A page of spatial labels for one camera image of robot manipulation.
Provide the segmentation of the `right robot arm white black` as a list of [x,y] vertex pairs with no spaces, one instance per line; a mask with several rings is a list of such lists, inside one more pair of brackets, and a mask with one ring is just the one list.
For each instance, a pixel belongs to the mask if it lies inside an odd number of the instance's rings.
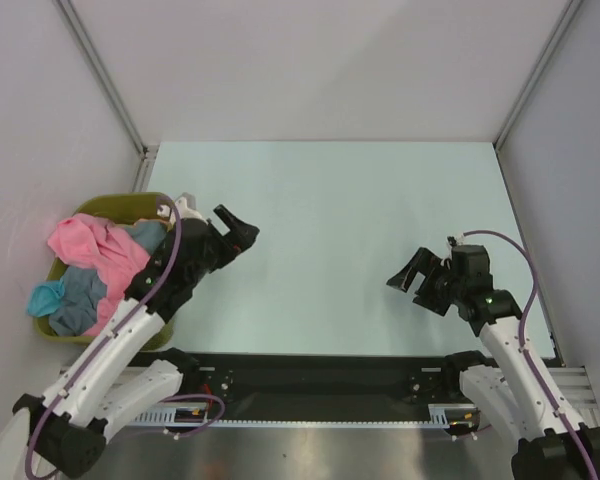
[[572,406],[525,333],[513,295],[493,286],[481,245],[454,245],[442,259],[419,248],[387,286],[405,292],[423,277],[414,303],[440,316],[456,307],[495,361],[478,351],[445,359],[443,393],[469,399],[511,452],[517,479],[600,479],[600,426]]

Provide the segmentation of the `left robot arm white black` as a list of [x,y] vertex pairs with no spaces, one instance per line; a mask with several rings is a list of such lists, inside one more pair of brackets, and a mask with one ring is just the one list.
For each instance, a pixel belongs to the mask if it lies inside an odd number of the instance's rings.
[[258,227],[240,220],[224,205],[214,212],[227,227],[226,233],[184,198],[162,198],[158,213],[171,228],[149,253],[143,269],[126,284],[109,321],[42,395],[24,395],[16,402],[15,416],[28,422],[23,439],[26,478],[37,478],[36,458],[50,466],[48,478],[58,472],[72,479],[81,477],[124,427],[163,400],[225,405],[218,396],[200,391],[198,364],[177,349],[164,353],[135,379],[114,385],[142,347],[191,300],[198,284],[255,244]]

